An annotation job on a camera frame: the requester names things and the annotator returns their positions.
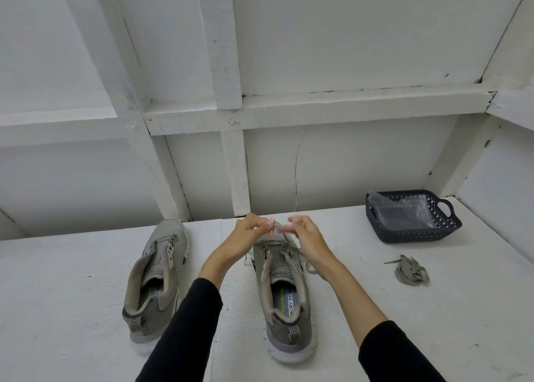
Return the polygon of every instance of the black shirt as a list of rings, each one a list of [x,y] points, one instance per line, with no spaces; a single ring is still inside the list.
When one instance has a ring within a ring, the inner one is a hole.
[[[215,285],[197,278],[136,381],[201,382],[222,308]],[[445,381],[392,321],[380,323],[367,334],[358,360],[370,382]]]

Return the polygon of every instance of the white tabletop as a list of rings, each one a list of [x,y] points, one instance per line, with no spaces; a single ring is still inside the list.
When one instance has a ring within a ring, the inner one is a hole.
[[[456,199],[451,202],[464,227],[432,243],[383,244],[362,206],[308,214],[337,257],[445,379],[533,380],[534,266]],[[280,222],[287,216],[272,215]],[[186,224],[192,246],[182,294],[234,223]],[[121,310],[129,271],[152,229],[0,242],[1,379],[135,379],[150,350],[130,343]],[[426,267],[431,284],[400,284],[395,265],[383,264],[399,254]],[[221,288],[224,307],[207,380],[210,370],[213,381],[367,380],[335,294],[320,277],[306,278],[316,355],[293,368],[271,360],[254,270],[242,260]]]

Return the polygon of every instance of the shoe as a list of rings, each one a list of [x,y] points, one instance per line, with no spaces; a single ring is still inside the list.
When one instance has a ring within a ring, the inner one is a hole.
[[[266,322],[267,350],[277,361],[295,364],[313,354],[315,336],[300,260],[302,251],[278,231],[279,227],[276,223],[273,237],[262,236],[254,244],[253,264]]]
[[[182,223],[166,219],[156,226],[143,255],[134,264],[124,298],[122,317],[134,342],[163,333],[178,304],[178,272],[189,248]]]

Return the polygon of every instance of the plastic bag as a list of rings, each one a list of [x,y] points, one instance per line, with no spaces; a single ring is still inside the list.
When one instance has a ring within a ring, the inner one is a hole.
[[[378,192],[370,191],[368,199],[382,224],[389,230],[417,230],[436,227],[432,213],[428,209],[425,195],[408,196],[394,202]]]

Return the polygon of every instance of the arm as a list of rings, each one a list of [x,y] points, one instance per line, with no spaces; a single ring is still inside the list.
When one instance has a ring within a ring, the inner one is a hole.
[[[202,381],[211,342],[217,329],[223,302],[219,289],[230,267],[252,244],[272,232],[273,219],[248,214],[238,220],[235,230],[208,257],[170,324],[157,342],[137,377],[137,382],[171,381],[184,378]]]
[[[358,359],[371,382],[403,379],[408,370],[411,380],[443,381],[443,377],[403,331],[382,313],[350,271],[334,256],[323,235],[307,216],[289,218],[281,231],[297,235],[304,255],[330,283],[347,319]]]

